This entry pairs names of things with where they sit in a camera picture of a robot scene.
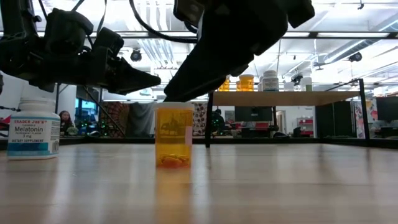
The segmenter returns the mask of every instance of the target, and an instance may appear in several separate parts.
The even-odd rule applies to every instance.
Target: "wooden table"
[[[355,96],[359,96],[359,91],[216,91],[209,93],[205,145],[210,147],[213,106],[273,106],[274,125],[276,125],[276,106],[321,106]]]
[[[397,174],[397,151],[319,144],[194,146],[182,170],[151,144],[0,152],[0,223],[396,224]]]

